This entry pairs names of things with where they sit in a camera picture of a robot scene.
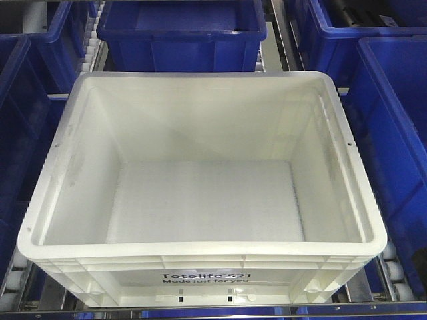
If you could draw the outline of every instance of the blue plastic crate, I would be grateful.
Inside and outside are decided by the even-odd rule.
[[[344,105],[412,290],[427,247],[427,36],[367,38]]]
[[[107,2],[97,29],[117,71],[254,71],[260,0]]]
[[[47,30],[27,33],[30,60],[46,92],[68,93],[85,56],[87,17],[96,16],[93,2],[47,2]]]
[[[0,220],[8,223],[50,102],[26,36],[0,36]]]
[[[337,87],[348,87],[359,60],[363,37],[427,35],[427,1],[388,0],[403,27],[335,27],[326,4],[331,0],[291,0],[297,21],[298,50],[307,70],[327,73]]]
[[[25,35],[0,36],[0,279],[31,197],[29,184],[35,186],[26,176],[40,172],[57,120],[29,60],[30,46]]]

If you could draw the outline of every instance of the white roller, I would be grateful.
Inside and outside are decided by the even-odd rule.
[[[382,258],[384,260],[392,260],[396,258],[396,247],[392,242],[387,242],[387,246],[384,248],[382,252]]]
[[[92,47],[96,47],[97,46],[97,44],[98,44],[98,39],[96,39],[96,38],[90,38],[89,39],[89,45],[90,46],[92,46]]]
[[[27,258],[24,257],[18,250],[15,251],[15,254],[13,256],[13,266],[15,268],[27,267]]]
[[[91,64],[90,64],[90,63],[83,62],[83,63],[81,64],[81,70],[82,70],[82,71],[89,72],[89,71],[90,71],[90,67],[91,67]]]
[[[17,293],[5,293],[0,297],[0,311],[12,311]]]
[[[85,62],[91,63],[92,59],[93,59],[93,55],[88,55],[88,54],[85,55]]]
[[[396,283],[395,285],[393,285],[393,288],[399,301],[414,300],[414,294],[412,293],[412,290],[409,285],[405,283]]]
[[[86,53],[88,55],[94,55],[95,54],[95,47],[93,47],[93,46],[87,46],[86,47]]]
[[[387,261],[387,271],[390,280],[392,281],[400,281],[405,277],[402,266],[394,261]]]
[[[11,271],[7,276],[6,289],[12,291],[20,290],[22,286],[23,275],[24,271],[22,270]]]

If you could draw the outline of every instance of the white plastic crate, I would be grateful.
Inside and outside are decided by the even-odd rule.
[[[321,303],[385,245],[316,72],[81,77],[18,238],[91,307]]]

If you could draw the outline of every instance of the plastic crate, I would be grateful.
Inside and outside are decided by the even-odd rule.
[[[112,1],[97,32],[116,71],[254,71],[266,24],[260,0]]]
[[[335,27],[328,4],[337,0],[291,1],[297,20],[298,50],[307,70],[327,73],[337,87],[348,87],[359,56],[356,44],[363,37],[427,34],[427,1],[388,0],[401,27]]]
[[[0,279],[59,118],[32,68],[27,36],[0,35]]]
[[[362,39],[346,112],[412,290],[427,247],[427,37]]]
[[[80,77],[18,237],[92,307],[320,303],[385,244],[317,72]]]
[[[10,5],[0,3],[0,9]],[[30,38],[33,45],[29,56],[46,92],[70,92],[85,57],[85,26],[88,15],[96,16],[95,4],[36,2],[12,5],[18,5],[19,9],[13,25],[5,32],[25,33]]]

